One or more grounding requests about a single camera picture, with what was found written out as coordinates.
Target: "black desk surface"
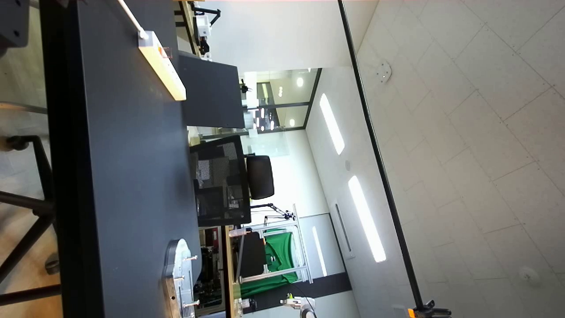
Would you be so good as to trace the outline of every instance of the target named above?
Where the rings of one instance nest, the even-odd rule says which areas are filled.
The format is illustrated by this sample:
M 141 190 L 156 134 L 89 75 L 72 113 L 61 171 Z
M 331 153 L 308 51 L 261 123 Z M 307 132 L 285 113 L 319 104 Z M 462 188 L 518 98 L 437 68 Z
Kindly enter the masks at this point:
M 174 60 L 172 1 L 128 5 Z M 169 240 L 199 254 L 179 104 L 116 0 L 40 7 L 63 314 L 163 316 Z

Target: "ceiling light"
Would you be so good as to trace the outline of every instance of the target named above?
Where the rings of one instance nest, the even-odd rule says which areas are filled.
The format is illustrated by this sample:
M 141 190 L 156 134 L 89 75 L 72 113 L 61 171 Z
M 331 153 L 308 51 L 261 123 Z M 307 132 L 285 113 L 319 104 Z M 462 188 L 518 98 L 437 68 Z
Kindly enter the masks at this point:
M 367 243 L 370 247 L 372 259 L 375 263 L 381 263 L 386 259 L 384 247 L 382 247 L 382 241 L 375 231 L 374 219 L 370 215 L 363 188 L 359 187 L 356 174 L 352 174 L 349 178 L 347 187 L 349 187 L 349 194 L 352 197 L 359 224 L 363 227 Z
M 319 107 L 321 107 L 322 120 L 329 130 L 333 148 L 337 153 L 340 153 L 342 148 L 345 146 L 345 143 L 342 141 L 342 135 L 340 135 L 338 125 L 335 121 L 329 100 L 324 93 L 321 93 L 321 97 L 319 97 Z

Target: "green object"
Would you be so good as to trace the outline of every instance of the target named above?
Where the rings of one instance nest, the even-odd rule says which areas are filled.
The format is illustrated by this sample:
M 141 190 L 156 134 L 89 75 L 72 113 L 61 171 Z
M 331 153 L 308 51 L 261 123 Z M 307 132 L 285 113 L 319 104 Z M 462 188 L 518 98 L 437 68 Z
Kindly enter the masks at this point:
M 264 238 L 264 261 L 269 272 L 292 268 L 291 240 L 292 233 L 278 233 Z M 285 275 L 266 277 L 261 280 L 241 282 L 241 296 L 248 298 L 250 294 L 275 289 L 284 284 L 296 282 L 298 275 L 294 272 Z

